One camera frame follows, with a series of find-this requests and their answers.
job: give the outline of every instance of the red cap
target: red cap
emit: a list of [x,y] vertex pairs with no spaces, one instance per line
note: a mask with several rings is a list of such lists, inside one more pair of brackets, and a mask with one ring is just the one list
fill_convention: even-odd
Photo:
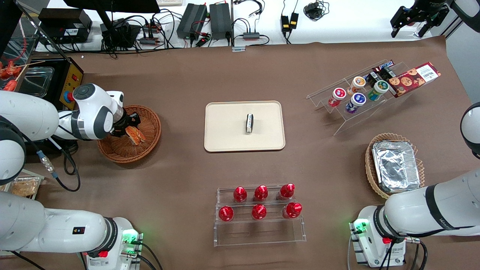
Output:
[[233,192],[233,199],[237,202],[242,202],[244,200],[247,199],[247,191],[239,186],[235,189],[235,191]]
[[252,208],[252,217],[261,220],[267,216],[267,208],[263,204],[257,204]]
[[259,201],[263,201],[267,198],[268,196],[268,190],[267,187],[263,184],[258,186],[258,188],[255,189],[255,198]]
[[294,218],[296,218],[300,215],[302,208],[303,207],[302,207],[301,204],[291,202],[291,203],[287,204],[287,206],[285,207],[283,217],[286,218],[286,219],[294,219]]
[[218,217],[223,221],[231,221],[233,219],[233,209],[230,206],[224,206],[218,211]]
[[285,198],[291,198],[293,197],[293,192],[295,191],[295,185],[292,183],[283,185],[282,188],[280,188],[280,195],[285,197]]
[[98,256],[99,256],[100,258],[106,258],[106,257],[108,256],[108,251],[102,250],[102,251],[100,251],[100,252],[98,253]]
[[67,99],[70,100],[70,101],[74,101],[73,94],[71,92],[67,93]]

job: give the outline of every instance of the table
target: table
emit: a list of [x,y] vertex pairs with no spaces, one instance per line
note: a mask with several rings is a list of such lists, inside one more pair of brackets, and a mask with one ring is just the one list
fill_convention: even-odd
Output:
[[[279,0],[264,0],[265,9],[261,15],[260,20],[257,22],[257,31],[262,35],[270,37],[271,44],[285,44],[285,39],[280,31],[280,14],[282,12],[283,3]],[[395,12],[402,5],[410,7],[414,0],[338,0],[330,2],[330,13],[317,22],[310,21],[303,14],[303,7],[305,7],[312,0],[299,0],[296,12],[300,14],[298,21],[298,28],[292,33],[290,41],[292,43],[306,44],[312,42],[322,43],[349,43],[349,42],[380,42],[380,41],[413,41],[418,40],[412,35],[415,27],[406,26],[400,30],[396,38],[392,38],[390,33],[392,28],[390,26],[390,20]],[[167,7],[173,12],[183,14],[187,3],[204,4],[204,0],[185,0],[183,6]],[[295,6],[294,0],[285,1],[285,14],[290,17]],[[69,8],[63,0],[51,0],[48,4],[48,8]],[[248,15],[255,11],[258,5],[252,1],[244,2],[233,7],[234,19],[246,18],[250,25],[253,25],[256,17],[249,18]],[[101,20],[95,11],[85,11],[93,21],[92,31],[88,40],[85,43],[79,43],[80,50],[100,50],[101,47],[101,32],[100,24]],[[141,15],[149,19],[152,14],[141,13],[123,13],[114,12],[113,18],[126,18],[131,15]],[[161,22],[171,22],[171,17],[167,17]],[[170,34],[172,25],[167,25],[166,33]],[[210,25],[206,24],[203,27],[204,32],[210,31]],[[245,25],[237,22],[235,24],[235,35],[243,34],[245,32]],[[425,37],[431,37],[430,33],[427,33]],[[183,39],[177,37],[176,28],[173,31],[173,38],[171,40],[173,46],[178,48],[184,47]],[[255,42],[246,42],[237,38],[237,46],[246,46],[254,44]],[[219,40],[213,42],[211,47],[227,46],[226,40]],[[65,45],[65,47],[71,49],[71,45]],[[150,49],[149,46],[142,47],[143,49]],[[47,51],[43,45],[39,45],[37,51]]]
[[[104,158],[95,142],[80,142],[73,157],[82,177],[81,189],[69,193],[48,179],[37,199],[48,208],[127,218],[145,233],[145,243],[156,251],[165,270],[344,270],[348,222],[364,206],[384,203],[365,176],[365,149],[374,136],[393,132],[409,139],[419,149],[426,184],[448,181],[478,167],[460,134],[459,121],[469,101],[446,56],[443,37],[416,42],[276,45],[238,53],[230,48],[198,50],[121,55],[117,60],[108,55],[72,55],[85,71],[85,82],[121,90],[125,105],[141,104],[157,112],[162,137],[144,159],[124,165]],[[415,90],[401,107],[387,108],[368,122],[332,136],[336,120],[324,110],[314,110],[305,96],[381,59],[404,61],[409,66],[431,61],[442,76]],[[282,104],[285,148],[206,152],[205,106],[247,100]],[[74,177],[61,170],[61,158],[53,163],[66,185],[76,184]],[[336,170],[339,165],[344,169]],[[44,172],[40,164],[26,168]],[[295,183],[297,200],[304,205],[307,242],[213,247],[218,187],[288,182]],[[479,269],[479,240],[425,238],[427,269]],[[413,251],[408,246],[408,263],[397,270],[410,268]],[[47,270],[82,269],[75,254],[24,255]],[[350,261],[353,269],[368,269],[356,265],[353,254]],[[16,259],[0,261],[0,269],[34,268]]]

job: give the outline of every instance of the wicker basket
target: wicker basket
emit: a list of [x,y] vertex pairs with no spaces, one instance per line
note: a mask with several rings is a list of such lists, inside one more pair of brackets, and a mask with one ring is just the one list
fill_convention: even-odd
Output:
[[[373,190],[380,195],[382,198],[388,199],[390,197],[389,194],[385,193],[380,187],[378,186],[378,179],[377,179],[377,171],[375,169],[375,163],[373,161],[373,154],[372,154],[372,147],[375,142],[383,141],[383,140],[390,140],[390,141],[404,141],[404,142],[410,142],[407,140],[407,138],[402,137],[401,135],[398,134],[393,134],[393,133],[382,133],[370,142],[370,144],[367,147],[367,151],[365,153],[365,170],[367,171],[367,179],[368,182],[370,182],[370,185],[372,186]],[[417,148],[412,145],[413,148],[413,153],[417,154]],[[420,187],[423,187],[425,185],[425,174],[424,174],[424,167],[420,159],[415,158],[415,162],[417,164],[417,169],[419,171],[419,178],[420,178]]]
[[98,140],[100,152],[116,163],[129,163],[143,158],[155,147],[161,133],[160,119],[150,108],[130,105],[126,106],[125,110],[128,114],[138,113],[141,121],[138,129],[145,135],[146,140],[137,146],[133,145],[126,135],[120,138],[108,135],[105,139]]

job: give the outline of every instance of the small bottle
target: small bottle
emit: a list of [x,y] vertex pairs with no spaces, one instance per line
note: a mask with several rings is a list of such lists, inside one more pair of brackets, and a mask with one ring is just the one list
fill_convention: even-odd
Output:
[[267,208],[263,204],[257,204],[252,208],[252,218],[254,220],[262,220],[267,216]]
[[353,94],[357,93],[360,90],[360,88],[364,87],[365,84],[366,84],[365,79],[363,77],[357,76],[353,78],[352,83],[347,88],[347,93],[352,96]]
[[355,93],[350,99],[350,102],[345,106],[345,110],[348,113],[356,113],[357,109],[365,104],[366,101],[367,99],[362,93]]
[[293,197],[293,192],[295,191],[295,185],[292,183],[283,185],[278,195],[276,196],[277,200],[290,200]]
[[373,89],[368,93],[368,98],[371,101],[377,101],[381,95],[385,94],[390,85],[386,81],[378,81],[373,85]]
[[301,210],[301,204],[291,202],[283,207],[282,216],[284,219],[294,219],[300,215]]
[[258,186],[258,188],[255,189],[255,194],[253,195],[253,200],[255,201],[265,201],[268,196],[268,190],[267,187],[263,184]]
[[328,100],[328,104],[331,107],[336,107],[340,104],[340,102],[345,98],[347,92],[343,88],[335,88],[333,90],[332,96]]
[[220,210],[218,211],[218,217],[225,222],[232,221],[232,219],[233,219],[233,209],[232,209],[232,207],[224,206],[224,207],[220,208]]
[[243,202],[247,199],[247,191],[242,186],[237,187],[233,192],[233,199],[236,202]]

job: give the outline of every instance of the clear acrylic shelf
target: clear acrylic shelf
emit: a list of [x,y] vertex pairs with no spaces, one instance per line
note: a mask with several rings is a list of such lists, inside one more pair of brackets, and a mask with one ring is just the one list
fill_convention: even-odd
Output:
[[[253,201],[253,193],[259,185],[244,186],[247,191],[247,200],[237,203],[233,200],[234,188],[217,189],[217,204],[215,206],[214,220],[214,246],[224,245],[251,245],[268,243],[305,242],[305,227],[303,217],[284,219],[283,208],[290,200],[276,200],[282,187],[279,185],[266,185],[268,197],[265,201]],[[263,204],[267,209],[267,216],[263,220],[252,218],[252,208],[256,204]],[[232,221],[225,222],[218,217],[218,211],[228,205],[234,211]]]
[[[351,96],[347,94],[347,96],[340,102],[340,104],[336,107],[332,107],[328,104],[328,100],[332,96],[332,92],[335,88],[341,87],[343,89],[347,89],[353,78],[356,76],[364,77],[368,75],[371,71],[372,68],[378,67],[384,63],[387,63],[388,60],[382,60],[378,63],[375,63],[361,71],[355,72],[354,74],[347,76],[327,87],[324,87],[316,92],[313,92],[309,94],[306,99],[310,99],[315,107],[317,108],[322,108],[324,107],[328,113],[334,113],[338,114],[342,117],[343,123],[340,125],[340,127],[337,129],[337,131],[334,133],[334,136],[339,134],[340,132],[343,132],[361,122],[364,120],[370,118],[374,113],[377,111],[385,109],[387,106],[390,106],[395,103],[403,102],[406,100],[411,93],[407,93],[405,95],[402,95],[399,98],[395,98],[392,93],[389,91],[386,92],[385,94],[381,95],[380,98],[376,101],[371,101],[369,98],[367,98],[367,101],[365,104],[361,107],[358,108],[356,113],[349,113],[345,110],[345,106],[350,102]],[[405,63],[401,62],[398,64],[395,64],[393,66],[390,66],[390,69],[395,73],[395,74],[402,74],[403,72],[406,72],[409,70],[407,65]],[[364,87],[362,87],[359,90],[359,93],[364,94],[367,96],[368,92],[372,87],[370,85],[366,84]]]

